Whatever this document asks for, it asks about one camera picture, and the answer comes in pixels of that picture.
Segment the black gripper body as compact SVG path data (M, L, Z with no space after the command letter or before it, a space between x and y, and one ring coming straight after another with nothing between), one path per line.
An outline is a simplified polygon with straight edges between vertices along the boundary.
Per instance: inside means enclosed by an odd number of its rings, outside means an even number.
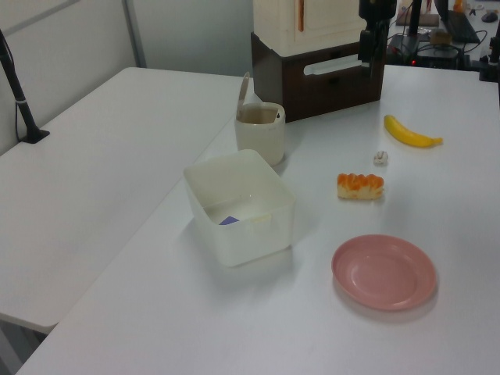
M389 20L396 9L396 0L359 0L359 16L364 20Z

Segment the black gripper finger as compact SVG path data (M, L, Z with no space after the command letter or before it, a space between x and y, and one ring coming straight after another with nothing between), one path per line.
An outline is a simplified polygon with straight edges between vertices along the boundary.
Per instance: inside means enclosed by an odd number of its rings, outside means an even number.
M388 37L388 22L382 20L376 23L373 32L375 37L373 65L375 65L376 63L381 63L384 58Z
M359 39L359 61L362 66L369 66L372 55L372 32L362 30Z

